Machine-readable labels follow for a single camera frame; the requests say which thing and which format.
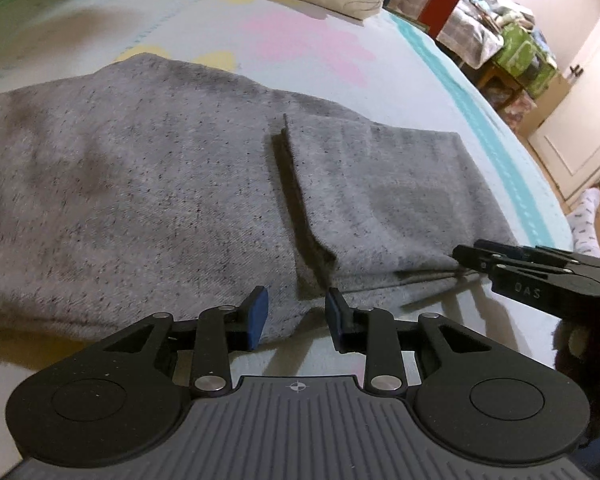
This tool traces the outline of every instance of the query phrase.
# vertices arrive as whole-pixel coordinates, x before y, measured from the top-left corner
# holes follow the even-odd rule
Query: gray fabric
[[[458,134],[292,112],[285,137],[329,285],[447,277],[458,244],[516,243]]]
[[[311,265],[278,167],[284,113],[366,121],[147,54],[1,94],[0,325],[98,338],[265,285],[266,339],[288,335],[324,300],[298,279]],[[346,297],[395,311],[455,283]]]

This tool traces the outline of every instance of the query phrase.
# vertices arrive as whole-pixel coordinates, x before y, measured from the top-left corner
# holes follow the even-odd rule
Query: mattress
[[[571,249],[559,204],[523,146],[430,38],[388,12],[359,22],[295,0],[0,0],[0,92],[91,73],[141,52],[333,100],[392,126],[458,132],[519,242]],[[460,283],[397,315],[416,319],[425,310],[553,365],[557,319],[492,295],[488,283]],[[234,380],[361,377],[363,357],[337,354],[324,325],[315,326],[234,356]],[[8,394],[32,370],[77,348],[0,330],[0,474],[18,460],[3,419]],[[417,382],[407,353],[405,361]]]

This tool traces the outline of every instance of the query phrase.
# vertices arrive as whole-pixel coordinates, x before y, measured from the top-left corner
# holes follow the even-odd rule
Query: teal stripe
[[[513,162],[506,147],[497,135],[494,126],[485,117],[475,100],[451,76],[444,64],[425,45],[420,33],[408,22],[392,15],[392,19],[416,53],[427,64],[456,103],[460,113],[474,131],[475,136],[493,163],[513,203],[520,223],[531,245],[555,247],[554,239],[547,228],[538,205],[520,170]]]

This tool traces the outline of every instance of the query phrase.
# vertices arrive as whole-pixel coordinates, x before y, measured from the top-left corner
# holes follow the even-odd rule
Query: white door
[[[600,48],[529,142],[569,199],[600,170]]]

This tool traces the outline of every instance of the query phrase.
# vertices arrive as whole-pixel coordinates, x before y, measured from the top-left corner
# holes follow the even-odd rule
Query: silver screw
[[[203,392],[217,392],[226,386],[226,381],[217,375],[204,375],[196,379],[194,386]]]
[[[371,385],[376,390],[393,392],[402,386],[402,381],[392,375],[378,375],[371,379]]]

